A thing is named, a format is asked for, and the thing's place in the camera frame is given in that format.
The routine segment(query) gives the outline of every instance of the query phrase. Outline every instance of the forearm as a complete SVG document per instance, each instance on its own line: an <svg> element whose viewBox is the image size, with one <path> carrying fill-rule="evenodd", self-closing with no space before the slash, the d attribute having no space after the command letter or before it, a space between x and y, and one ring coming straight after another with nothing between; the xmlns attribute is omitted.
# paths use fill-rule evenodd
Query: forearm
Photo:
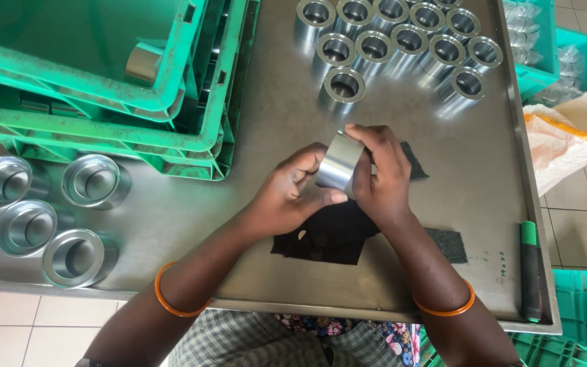
<svg viewBox="0 0 587 367"><path fill-rule="evenodd" d="M415 299L430 310L449 312L468 302L470 291L418 219L382 229L393 246ZM518 362L517 352L493 315L477 298L466 312L439 317L421 312L428 336L448 366L500 366Z"/></svg>
<svg viewBox="0 0 587 367"><path fill-rule="evenodd" d="M199 310L253 241L235 220L226 223L164 272L162 296L176 310ZM158 366L195 319L168 312L151 283L108 320L85 357L110 366Z"/></svg>

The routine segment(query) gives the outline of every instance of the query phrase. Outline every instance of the white plastic bag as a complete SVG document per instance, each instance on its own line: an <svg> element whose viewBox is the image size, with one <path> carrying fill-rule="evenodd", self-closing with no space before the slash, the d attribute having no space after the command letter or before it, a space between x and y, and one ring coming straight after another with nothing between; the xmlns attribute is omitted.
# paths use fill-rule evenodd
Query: white plastic bag
<svg viewBox="0 0 587 367"><path fill-rule="evenodd" d="M554 108L525 106L538 196L587 165L587 93Z"/></svg>

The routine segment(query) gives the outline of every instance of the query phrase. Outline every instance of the stainless steel table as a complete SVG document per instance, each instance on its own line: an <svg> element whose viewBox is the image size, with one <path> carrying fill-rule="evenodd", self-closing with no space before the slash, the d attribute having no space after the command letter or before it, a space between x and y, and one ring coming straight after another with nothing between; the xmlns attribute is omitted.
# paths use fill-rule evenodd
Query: stainless steel table
<svg viewBox="0 0 587 367"><path fill-rule="evenodd" d="M387 124L410 142L430 176L412 183L413 211L426 227L461 232L469 262L455 268L504 329L559 334L547 251L541 268L547 322L528 324L519 312L519 223L536 221L542 238L544 232L521 105L513 89L513 64L507 59L490 73L488 95L455 115L437 112L442 103L432 83L421 80L422 72L399 76L389 68L367 79L363 101L339 119L318 104L321 81L312 75L310 55L292 40L296 3L262 4L237 151L227 179L212 183L170 178L140 162L119 159L132 176L130 194L117 208L97 212L69 206L58 186L64 166L46 163L53 177L49 200L69 206L78 227L118 238L119 262L93 288L66 291L47 285L39 259L0 253L0 290L127 300L164 263L186 254L247 204L276 163L289 154L314 141L328 144L341 123ZM464 3L481 20L483 35L508 45L501 1ZM508 47L505 54L511 54ZM1 146L0 154L5 154ZM271 255L272 243L263 240L241 257L212 307L420 320L400 264L381 235L367 240L357 266Z"/></svg>

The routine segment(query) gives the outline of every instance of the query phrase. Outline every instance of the hand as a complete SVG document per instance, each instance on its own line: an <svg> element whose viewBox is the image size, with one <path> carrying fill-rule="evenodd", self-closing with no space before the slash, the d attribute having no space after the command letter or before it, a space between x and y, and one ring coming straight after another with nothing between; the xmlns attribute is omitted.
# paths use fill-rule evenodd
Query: hand
<svg viewBox="0 0 587 367"><path fill-rule="evenodd" d="M327 147L314 143L299 150L266 178L253 200L238 215L254 240L289 233L324 206L348 200L341 190L313 189L301 193L318 171Z"/></svg>
<svg viewBox="0 0 587 367"><path fill-rule="evenodd" d="M359 158L352 177L352 192L359 207L379 229L396 226L409 218L409 177L412 165L388 126L363 127L346 124L346 133L370 151ZM371 175L372 163L377 174Z"/></svg>

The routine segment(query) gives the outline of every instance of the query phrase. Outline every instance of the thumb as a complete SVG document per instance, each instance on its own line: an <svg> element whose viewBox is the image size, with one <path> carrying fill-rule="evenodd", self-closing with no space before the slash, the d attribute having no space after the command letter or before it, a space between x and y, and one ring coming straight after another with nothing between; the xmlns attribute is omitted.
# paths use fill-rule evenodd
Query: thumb
<svg viewBox="0 0 587 367"><path fill-rule="evenodd" d="M323 207L348 201L346 194L337 189L313 190L299 199L299 210L306 216L316 213Z"/></svg>

